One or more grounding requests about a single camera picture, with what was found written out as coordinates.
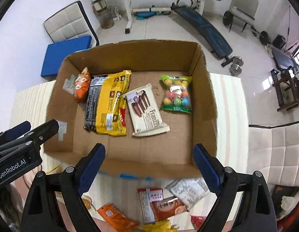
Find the yellow snack bag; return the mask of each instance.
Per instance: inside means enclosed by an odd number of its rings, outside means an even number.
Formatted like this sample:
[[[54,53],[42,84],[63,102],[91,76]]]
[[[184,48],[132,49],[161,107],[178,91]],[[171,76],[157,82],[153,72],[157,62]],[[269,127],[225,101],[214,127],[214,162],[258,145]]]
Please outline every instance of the yellow snack bag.
[[[122,94],[126,93],[130,84],[131,71],[124,70],[110,74],[101,86],[97,113],[96,132],[111,136],[125,136],[126,100]]]

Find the screw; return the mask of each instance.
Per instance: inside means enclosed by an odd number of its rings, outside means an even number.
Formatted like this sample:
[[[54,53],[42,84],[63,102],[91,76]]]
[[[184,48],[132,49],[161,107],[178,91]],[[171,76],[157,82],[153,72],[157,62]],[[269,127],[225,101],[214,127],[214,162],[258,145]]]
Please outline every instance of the screw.
[[[39,171],[39,172],[37,172],[37,173],[36,173],[36,176],[37,176],[37,177],[42,177],[42,176],[43,176],[43,174],[44,174],[44,172],[43,172],[43,171]]]
[[[66,171],[67,173],[72,173],[72,172],[74,171],[74,167],[67,167],[67,168],[65,169],[65,171]]]
[[[231,167],[225,167],[225,172],[226,173],[232,173],[232,168]]]
[[[255,175],[256,175],[257,177],[262,177],[263,174],[262,174],[260,171],[256,171],[256,172],[255,172]]]

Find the snack package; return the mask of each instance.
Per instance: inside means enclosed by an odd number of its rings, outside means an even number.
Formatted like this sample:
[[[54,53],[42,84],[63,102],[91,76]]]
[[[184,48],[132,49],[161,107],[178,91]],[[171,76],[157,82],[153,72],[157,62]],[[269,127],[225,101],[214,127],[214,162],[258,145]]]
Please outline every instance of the snack package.
[[[103,205],[97,212],[117,232],[129,232],[139,225],[137,222],[125,217],[113,204]]]
[[[150,205],[156,222],[187,211],[185,204],[175,196],[162,201],[153,201]]]
[[[144,218],[144,224],[155,222],[155,216],[150,206],[152,201],[163,200],[162,188],[139,188],[138,189]]]
[[[192,77],[161,75],[161,80],[167,87],[167,91],[162,100],[161,109],[192,113],[190,94],[188,90]]]
[[[86,67],[74,81],[74,85],[75,85],[74,97],[76,101],[80,101],[86,97],[89,84],[90,84],[90,74]]]
[[[130,78],[130,70],[93,78],[89,87],[84,129],[111,136],[126,135],[126,100],[122,94],[127,92]]]
[[[170,131],[170,127],[161,119],[151,84],[132,90],[123,97],[127,98],[134,127],[133,136],[152,136]]]
[[[206,182],[202,177],[175,180],[166,186],[166,189],[178,197],[187,206],[188,210],[209,193]]]
[[[193,227],[196,230],[199,230],[199,228],[204,223],[205,219],[206,219],[206,216],[195,216],[195,215],[190,216],[191,223],[193,224]]]
[[[142,229],[146,232],[176,232],[178,228],[171,226],[169,220],[143,225]]]

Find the blue cushion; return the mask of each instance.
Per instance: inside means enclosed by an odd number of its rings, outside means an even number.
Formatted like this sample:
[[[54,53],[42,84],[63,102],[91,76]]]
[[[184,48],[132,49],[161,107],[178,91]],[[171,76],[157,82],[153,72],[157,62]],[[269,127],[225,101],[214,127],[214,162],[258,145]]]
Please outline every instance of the blue cushion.
[[[91,36],[82,36],[62,42],[49,44],[46,50],[41,76],[57,75],[62,61],[66,56],[90,47]]]

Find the tufted cushion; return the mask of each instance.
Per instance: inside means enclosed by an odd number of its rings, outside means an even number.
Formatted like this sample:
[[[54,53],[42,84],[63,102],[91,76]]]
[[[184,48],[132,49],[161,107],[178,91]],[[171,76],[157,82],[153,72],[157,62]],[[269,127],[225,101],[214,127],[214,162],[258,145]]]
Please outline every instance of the tufted cushion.
[[[91,26],[80,1],[74,2],[44,22],[44,27],[54,43],[90,35],[90,47],[99,45],[98,37]]]
[[[250,125],[247,173],[259,170],[269,184],[299,187],[299,121]]]

